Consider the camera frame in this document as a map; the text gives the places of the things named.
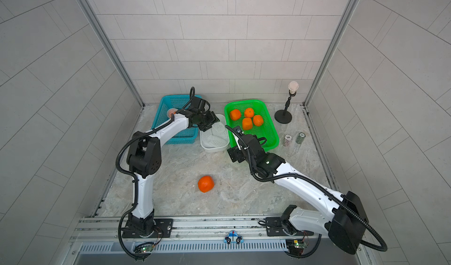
green plastic basket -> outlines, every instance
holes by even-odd
[[[245,130],[244,133],[256,135],[258,138],[265,137],[267,139],[266,143],[263,145],[263,149],[265,151],[277,147],[279,145],[279,136],[276,128],[274,127],[274,123],[272,123],[266,104],[260,100],[241,100],[227,104],[224,108],[225,121],[227,122],[227,125],[232,128],[236,126],[242,127],[242,122],[245,118],[245,109],[247,108],[252,108],[255,115],[261,115],[263,117],[263,125],[260,127],[254,125],[251,130]],[[235,109],[240,110],[241,118],[233,121],[230,119],[230,112]],[[236,146],[235,138],[230,131],[229,138],[230,146]]]

orange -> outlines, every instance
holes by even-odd
[[[198,182],[198,186],[201,192],[207,192],[215,186],[215,182],[211,176],[203,176]]]
[[[247,108],[246,110],[245,110],[245,117],[250,117],[250,118],[252,118],[253,116],[254,116],[254,111],[253,111],[253,109],[251,109],[251,108]]]
[[[243,119],[243,130],[251,130],[252,129],[252,119],[250,117],[246,117]]]
[[[239,120],[241,118],[241,112],[240,110],[232,110],[230,112],[230,118],[235,121],[235,120]]]
[[[263,125],[263,117],[261,115],[256,115],[253,118],[253,122],[255,126],[262,126]]]

blue basket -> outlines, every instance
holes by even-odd
[[[189,95],[170,95],[162,97],[152,124],[152,129],[162,125],[168,120],[166,114],[168,109],[181,109],[188,101]],[[167,141],[166,144],[192,144],[197,137],[198,131],[199,129],[197,127],[187,128],[178,132],[174,137]]]

